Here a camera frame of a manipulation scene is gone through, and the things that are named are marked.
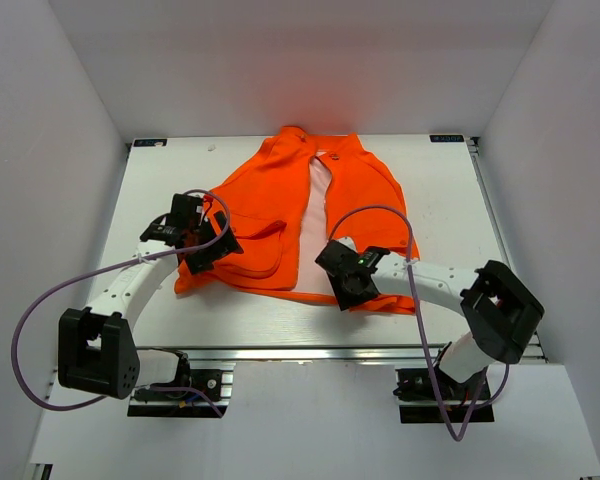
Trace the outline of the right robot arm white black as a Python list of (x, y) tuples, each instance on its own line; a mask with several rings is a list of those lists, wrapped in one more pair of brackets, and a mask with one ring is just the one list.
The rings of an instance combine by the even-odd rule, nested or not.
[(456, 269), (408, 260), (386, 248), (358, 253), (352, 243), (331, 240), (316, 258), (342, 310), (382, 295), (405, 294), (461, 315), (468, 332), (434, 361), (433, 390), (452, 399), (468, 380), (493, 363), (518, 364), (544, 316), (540, 301), (504, 263)]

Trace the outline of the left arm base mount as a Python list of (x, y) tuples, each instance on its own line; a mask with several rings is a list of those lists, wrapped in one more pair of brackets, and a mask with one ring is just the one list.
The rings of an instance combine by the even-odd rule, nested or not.
[(129, 397), (129, 417), (216, 419), (226, 412), (232, 364), (172, 349), (141, 349), (139, 359), (140, 379)]

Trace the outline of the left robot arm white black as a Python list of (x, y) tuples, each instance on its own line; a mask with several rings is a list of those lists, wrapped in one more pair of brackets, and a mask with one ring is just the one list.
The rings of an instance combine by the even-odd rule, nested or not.
[(229, 219), (228, 206), (211, 192), (196, 189), (174, 195), (170, 211), (146, 227), (131, 260), (118, 268), (112, 283), (82, 309), (68, 309), (61, 316), (60, 385), (117, 399), (152, 386), (171, 399), (185, 396), (192, 377), (184, 354), (138, 349), (133, 330), (153, 295), (179, 266), (203, 273), (216, 261), (241, 252)]

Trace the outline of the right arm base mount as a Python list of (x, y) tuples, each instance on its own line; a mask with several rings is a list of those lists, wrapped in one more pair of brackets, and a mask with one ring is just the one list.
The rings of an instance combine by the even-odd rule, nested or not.
[[(434, 393), (434, 386), (423, 356), (398, 357), (394, 363), (395, 386), (392, 395), (397, 402), (399, 420), (403, 425), (443, 425)], [(444, 410), (451, 425), (460, 427), (475, 400), (469, 417), (470, 423), (495, 421), (493, 407), (488, 405), (492, 391), (487, 380), (478, 389), (481, 373), (474, 374), (467, 382), (457, 384), (437, 373), (438, 388)]]

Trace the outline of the orange jacket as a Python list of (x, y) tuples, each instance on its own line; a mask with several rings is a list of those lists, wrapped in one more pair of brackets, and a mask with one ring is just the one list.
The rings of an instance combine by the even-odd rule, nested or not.
[(180, 264), (178, 295), (221, 282), (250, 294), (333, 305), (326, 273), (315, 262), (331, 232), (351, 238), (360, 251), (377, 246), (420, 255), (403, 221), (400, 183), (356, 134), (284, 127), (212, 191), (221, 200), (211, 211), (229, 208), (243, 251), (204, 273)]

